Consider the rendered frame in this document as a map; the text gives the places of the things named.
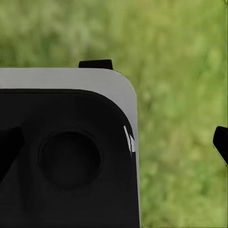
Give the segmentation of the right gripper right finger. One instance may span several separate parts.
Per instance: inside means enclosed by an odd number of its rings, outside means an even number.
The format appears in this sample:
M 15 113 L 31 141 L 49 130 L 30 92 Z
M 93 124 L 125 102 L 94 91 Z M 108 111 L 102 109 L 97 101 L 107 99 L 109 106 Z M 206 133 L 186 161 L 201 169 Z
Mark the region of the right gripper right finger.
M 218 126 L 214 134 L 213 143 L 228 164 L 228 128 Z

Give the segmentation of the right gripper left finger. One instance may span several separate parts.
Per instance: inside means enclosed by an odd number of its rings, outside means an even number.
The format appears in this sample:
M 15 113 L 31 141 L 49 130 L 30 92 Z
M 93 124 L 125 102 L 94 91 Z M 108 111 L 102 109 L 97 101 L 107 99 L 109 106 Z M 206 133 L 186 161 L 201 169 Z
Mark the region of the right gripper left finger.
M 0 183 L 25 144 L 20 126 L 0 132 Z

